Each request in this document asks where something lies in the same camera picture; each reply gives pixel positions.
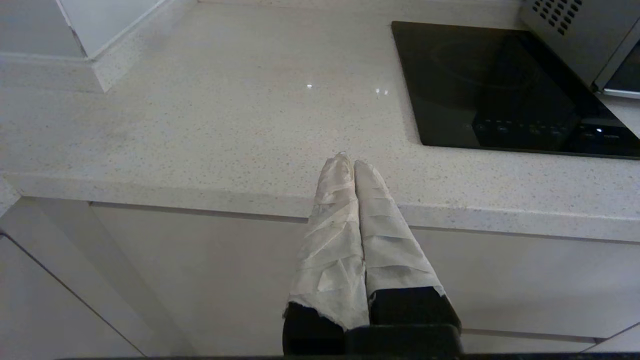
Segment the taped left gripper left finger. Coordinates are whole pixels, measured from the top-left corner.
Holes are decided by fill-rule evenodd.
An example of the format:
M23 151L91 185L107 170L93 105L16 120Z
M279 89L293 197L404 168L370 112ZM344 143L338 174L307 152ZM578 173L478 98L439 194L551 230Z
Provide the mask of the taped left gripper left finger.
M342 355L346 333L370 324L355 171L345 153L318 177L283 319L286 356Z

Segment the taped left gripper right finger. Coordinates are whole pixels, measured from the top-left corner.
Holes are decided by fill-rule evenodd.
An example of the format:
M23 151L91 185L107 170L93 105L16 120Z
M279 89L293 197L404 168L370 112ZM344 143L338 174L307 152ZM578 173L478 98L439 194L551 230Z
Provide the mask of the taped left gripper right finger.
M379 171L354 164L366 294L373 325L447 325L461 321Z

